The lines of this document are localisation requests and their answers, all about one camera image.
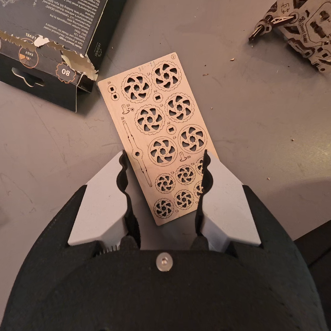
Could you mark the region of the wooden parts sheet gear wheels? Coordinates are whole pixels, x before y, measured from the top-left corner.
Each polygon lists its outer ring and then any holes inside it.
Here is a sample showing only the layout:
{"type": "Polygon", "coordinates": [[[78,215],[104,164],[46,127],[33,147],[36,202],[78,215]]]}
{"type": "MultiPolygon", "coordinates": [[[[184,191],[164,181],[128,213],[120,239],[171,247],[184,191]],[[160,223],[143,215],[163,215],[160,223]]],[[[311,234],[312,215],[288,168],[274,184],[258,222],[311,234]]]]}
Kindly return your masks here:
{"type": "Polygon", "coordinates": [[[193,212],[217,156],[176,52],[98,82],[155,223],[193,212]]]}

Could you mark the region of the black cardboard box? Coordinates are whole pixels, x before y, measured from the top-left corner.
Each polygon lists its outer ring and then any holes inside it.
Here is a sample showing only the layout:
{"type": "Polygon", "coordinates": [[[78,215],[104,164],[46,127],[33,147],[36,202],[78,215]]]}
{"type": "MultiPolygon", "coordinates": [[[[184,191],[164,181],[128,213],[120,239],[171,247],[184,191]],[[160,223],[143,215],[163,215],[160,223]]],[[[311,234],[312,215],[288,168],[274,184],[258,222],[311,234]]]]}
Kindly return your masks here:
{"type": "Polygon", "coordinates": [[[70,111],[97,80],[125,0],[1,0],[1,81],[70,111]]]}

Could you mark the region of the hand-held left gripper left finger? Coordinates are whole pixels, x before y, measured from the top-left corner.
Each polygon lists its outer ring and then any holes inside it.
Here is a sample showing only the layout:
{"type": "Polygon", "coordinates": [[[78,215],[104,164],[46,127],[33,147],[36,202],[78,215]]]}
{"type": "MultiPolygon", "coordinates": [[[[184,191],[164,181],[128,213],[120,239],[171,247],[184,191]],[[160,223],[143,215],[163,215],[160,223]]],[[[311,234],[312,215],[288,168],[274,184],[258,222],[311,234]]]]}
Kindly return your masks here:
{"type": "Polygon", "coordinates": [[[125,192],[126,170],[127,154],[121,151],[89,180],[68,239],[70,246],[100,241],[111,249],[129,235],[141,247],[139,224],[125,192]]]}

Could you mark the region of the wooden mechanical model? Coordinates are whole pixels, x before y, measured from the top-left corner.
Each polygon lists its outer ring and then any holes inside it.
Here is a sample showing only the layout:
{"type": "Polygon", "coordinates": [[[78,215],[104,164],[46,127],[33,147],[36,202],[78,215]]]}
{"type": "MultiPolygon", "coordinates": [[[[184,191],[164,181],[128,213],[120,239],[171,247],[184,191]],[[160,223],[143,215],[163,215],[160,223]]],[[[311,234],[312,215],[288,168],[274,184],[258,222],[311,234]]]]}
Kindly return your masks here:
{"type": "Polygon", "coordinates": [[[249,36],[252,42],[272,30],[321,73],[331,68],[331,1],[277,0],[249,36]]]}

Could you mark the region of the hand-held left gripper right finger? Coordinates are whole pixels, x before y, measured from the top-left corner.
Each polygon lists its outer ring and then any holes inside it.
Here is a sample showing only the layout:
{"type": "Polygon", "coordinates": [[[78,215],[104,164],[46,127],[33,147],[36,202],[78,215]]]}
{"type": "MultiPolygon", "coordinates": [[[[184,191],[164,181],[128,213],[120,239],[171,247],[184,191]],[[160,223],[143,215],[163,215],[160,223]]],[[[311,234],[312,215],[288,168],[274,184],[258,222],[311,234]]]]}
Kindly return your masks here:
{"type": "Polygon", "coordinates": [[[224,252],[230,242],[260,246],[261,240],[243,184],[211,152],[203,157],[203,193],[196,211],[196,234],[211,251],[224,252]]]}

